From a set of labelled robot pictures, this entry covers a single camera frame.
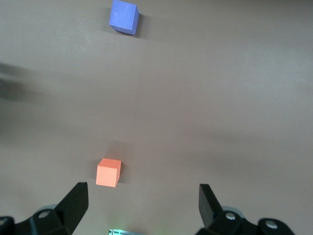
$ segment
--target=gray surface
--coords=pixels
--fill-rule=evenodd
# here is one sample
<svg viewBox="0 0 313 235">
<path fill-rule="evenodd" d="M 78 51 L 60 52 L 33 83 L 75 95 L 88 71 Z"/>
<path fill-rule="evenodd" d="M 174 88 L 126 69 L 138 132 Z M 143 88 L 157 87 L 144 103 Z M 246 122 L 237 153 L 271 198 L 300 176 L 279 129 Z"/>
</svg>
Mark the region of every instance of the gray surface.
<svg viewBox="0 0 313 235">
<path fill-rule="evenodd" d="M 87 181 L 76 235 L 192 235 L 209 183 L 251 222 L 311 234 L 313 2 L 132 2 L 135 37 L 109 27 L 110 1 L 0 1 L 0 70 L 22 94 L 0 100 L 0 213 Z M 116 188 L 95 185 L 108 151 Z"/>
</svg>

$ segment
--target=foam block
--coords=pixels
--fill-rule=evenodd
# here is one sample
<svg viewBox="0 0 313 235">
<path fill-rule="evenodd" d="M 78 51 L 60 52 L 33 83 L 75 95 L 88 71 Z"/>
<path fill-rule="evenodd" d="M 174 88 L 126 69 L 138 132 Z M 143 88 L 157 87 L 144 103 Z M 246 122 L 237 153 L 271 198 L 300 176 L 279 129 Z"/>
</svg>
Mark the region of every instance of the foam block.
<svg viewBox="0 0 313 235">
<path fill-rule="evenodd" d="M 115 31 L 135 35 L 138 18 L 139 11 L 135 4 L 113 0 L 110 16 L 110 26 Z"/>
<path fill-rule="evenodd" d="M 96 185 L 116 187 L 122 161 L 104 158 L 98 165 Z"/>
</svg>

